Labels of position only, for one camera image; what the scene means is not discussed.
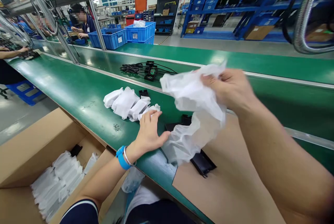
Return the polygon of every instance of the hand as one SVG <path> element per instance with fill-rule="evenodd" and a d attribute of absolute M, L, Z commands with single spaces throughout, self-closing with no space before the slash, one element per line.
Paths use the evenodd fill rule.
<path fill-rule="evenodd" d="M 132 164 L 143 154 L 158 149 L 167 141 L 169 131 L 163 132 L 160 136 L 157 133 L 158 118 L 161 114 L 161 111 L 150 110 L 140 119 L 137 138 L 126 148 L 127 158 Z"/>
<path fill-rule="evenodd" d="M 27 52 L 29 50 L 30 50 L 29 48 L 21 48 L 20 50 L 18 50 L 18 52 L 23 53 L 23 52 Z"/>
<path fill-rule="evenodd" d="M 85 34 L 85 33 L 79 33 L 78 37 L 79 37 L 79 39 L 82 39 L 82 38 L 85 38 L 85 37 L 89 38 L 88 34 Z"/>
<path fill-rule="evenodd" d="M 218 79 L 212 75 L 201 76 L 204 85 L 215 91 L 217 101 L 226 105 L 237 115 L 251 109 L 259 100 L 245 74 L 240 69 L 226 69 Z"/>
<path fill-rule="evenodd" d="M 80 30 L 76 27 L 71 27 L 71 29 L 72 29 L 73 32 L 80 32 Z"/>

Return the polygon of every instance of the assembly line workbench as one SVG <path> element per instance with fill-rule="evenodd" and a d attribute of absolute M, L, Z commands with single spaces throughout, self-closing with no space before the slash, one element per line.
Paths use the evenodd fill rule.
<path fill-rule="evenodd" d="M 58 58 L 62 56 L 66 60 L 67 56 L 61 44 L 48 42 L 48 46 L 52 45 L 55 51 L 50 53 L 51 50 L 45 47 L 45 41 L 34 40 L 34 42 L 36 46 L 40 45 L 41 50 L 49 55 L 56 55 Z M 120 63 L 146 61 L 138 55 L 145 55 L 157 62 L 160 61 L 160 63 L 176 69 L 177 72 L 197 69 L 200 65 L 210 63 L 219 64 L 224 58 L 229 58 L 228 67 L 242 68 L 247 72 L 333 84 L 334 66 L 331 60 L 261 56 L 134 43 L 126 44 L 116 52 L 107 53 L 78 46 L 75 46 L 75 49 L 81 56 L 79 58 L 80 64 L 88 68 L 44 54 L 30 61 L 14 59 L 9 63 L 114 150 L 122 145 L 130 144 L 136 138 L 139 123 L 130 122 L 128 119 L 122 120 L 111 109 L 104 107 L 103 98 L 111 91 L 129 86 L 138 94 L 139 90 L 147 89 L 151 103 L 158 103 L 164 112 L 159 118 L 159 134 L 165 130 L 165 123 L 179 122 L 184 113 L 176 109 L 174 98 L 159 91 L 160 83 L 158 81 L 150 84 L 148 81 L 144 82 L 142 77 L 120 73 Z M 121 51 L 134 55 L 127 56 Z M 313 87 L 272 80 L 266 76 L 250 76 L 249 80 L 260 100 L 279 118 L 284 126 L 307 130 L 306 133 L 311 132 L 317 136 L 319 136 L 317 133 L 322 133 L 327 139 L 334 140 L 333 129 L 329 126 L 333 124 L 332 115 L 334 112 L 332 103 L 334 93 L 331 87 Z M 310 114 L 313 114 L 313 117 L 307 118 L 306 115 Z M 320 122 L 321 120 L 324 121 L 324 124 L 317 126 L 316 121 Z M 334 172 L 332 150 L 304 140 L 296 140 L 327 169 Z M 144 155 L 138 160 L 137 167 L 205 223 L 212 223 L 172 186 L 176 167 L 167 163 L 160 149 Z"/>

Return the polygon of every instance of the metal hose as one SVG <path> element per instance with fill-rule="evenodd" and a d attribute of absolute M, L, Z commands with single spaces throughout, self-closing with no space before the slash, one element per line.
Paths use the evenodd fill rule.
<path fill-rule="evenodd" d="M 301 4 L 295 24 L 293 45 L 298 52 L 303 54 L 322 54 L 334 51 L 334 45 L 327 45 L 324 47 L 310 47 L 306 43 L 305 33 L 307 22 L 313 7 L 313 2 L 314 0 L 303 0 Z"/>
<path fill-rule="evenodd" d="M 30 36 L 26 33 L 26 32 L 22 32 L 21 30 L 17 29 L 16 27 L 14 27 L 4 16 L 2 13 L 0 13 L 0 23 L 5 26 L 6 28 L 8 28 L 9 30 L 13 31 L 14 33 L 17 33 L 18 35 L 20 35 L 24 41 L 27 42 L 27 45 L 29 45 L 31 43 L 31 39 Z"/>

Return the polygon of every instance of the cardboard box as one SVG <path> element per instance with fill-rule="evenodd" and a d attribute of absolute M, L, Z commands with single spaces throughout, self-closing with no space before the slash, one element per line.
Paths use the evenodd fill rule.
<path fill-rule="evenodd" d="M 96 139 L 94 135 L 58 108 L 0 146 L 1 223 L 45 224 L 35 205 L 30 185 L 61 153 L 79 144 L 82 150 L 77 160 L 84 168 L 93 152 L 100 158 L 53 216 L 50 223 L 58 224 L 87 181 L 114 157 L 105 149 L 101 139 Z M 101 218 L 106 214 L 125 176 L 102 204 L 99 213 Z"/>
<path fill-rule="evenodd" d="M 192 28 L 192 29 L 187 28 L 185 33 L 194 33 L 194 31 L 195 31 L 195 28 Z"/>
<path fill-rule="evenodd" d="M 168 9 L 164 9 L 162 11 L 162 15 L 168 15 L 169 14 L 169 8 Z"/>
<path fill-rule="evenodd" d="M 307 27 L 306 41 L 308 42 L 326 42 L 333 38 L 334 33 L 328 30 L 326 24 L 313 23 Z"/>
<path fill-rule="evenodd" d="M 199 25 L 200 21 L 190 21 L 188 22 L 187 28 L 188 29 L 195 29 Z"/>
<path fill-rule="evenodd" d="M 263 40 L 275 26 L 251 26 L 245 33 L 245 40 Z"/>

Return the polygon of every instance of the dark sleeve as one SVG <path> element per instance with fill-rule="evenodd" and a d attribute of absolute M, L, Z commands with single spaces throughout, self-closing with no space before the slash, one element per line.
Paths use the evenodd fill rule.
<path fill-rule="evenodd" d="M 63 215 L 60 224 L 98 224 L 95 202 L 89 199 L 77 201 Z"/>

